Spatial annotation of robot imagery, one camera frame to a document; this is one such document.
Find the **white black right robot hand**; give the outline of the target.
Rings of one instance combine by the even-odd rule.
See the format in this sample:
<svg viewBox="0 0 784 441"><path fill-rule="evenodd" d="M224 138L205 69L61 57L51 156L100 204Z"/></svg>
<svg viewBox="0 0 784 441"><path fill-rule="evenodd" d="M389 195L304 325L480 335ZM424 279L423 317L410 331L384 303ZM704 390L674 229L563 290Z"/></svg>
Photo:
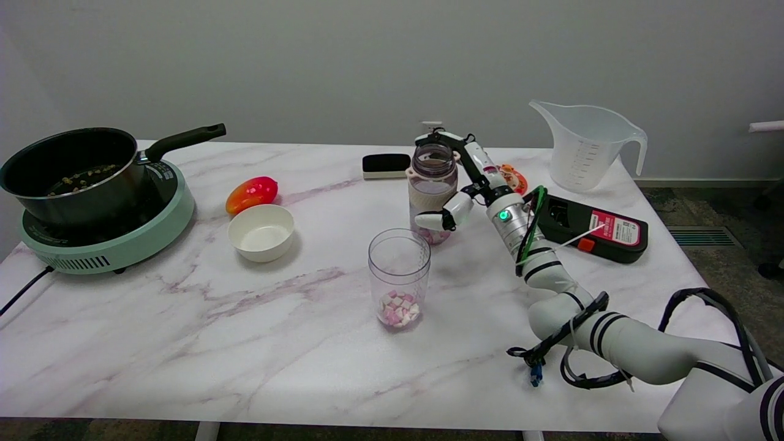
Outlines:
<svg viewBox="0 0 784 441"><path fill-rule="evenodd" d="M406 171L410 221L420 231L451 232L470 215L476 197L501 236L523 228L522 198L515 195L472 134L460 137L437 127L414 141Z"/></svg>

